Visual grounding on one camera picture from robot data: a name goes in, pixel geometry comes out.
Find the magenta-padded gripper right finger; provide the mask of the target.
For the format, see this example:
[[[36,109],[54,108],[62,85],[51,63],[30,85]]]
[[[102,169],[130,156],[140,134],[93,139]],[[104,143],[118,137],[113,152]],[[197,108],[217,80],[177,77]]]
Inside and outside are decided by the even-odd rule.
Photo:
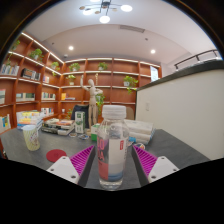
[[[141,186],[155,182],[179,170],[165,156],[156,157],[135,145],[132,146],[132,157]]]

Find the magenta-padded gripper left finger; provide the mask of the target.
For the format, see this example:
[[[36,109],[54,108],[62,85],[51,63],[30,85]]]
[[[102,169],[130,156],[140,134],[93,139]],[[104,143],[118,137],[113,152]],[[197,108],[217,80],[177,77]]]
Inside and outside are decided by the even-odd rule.
[[[81,187],[85,187],[94,157],[95,146],[91,145],[71,157],[62,156],[47,171]]]

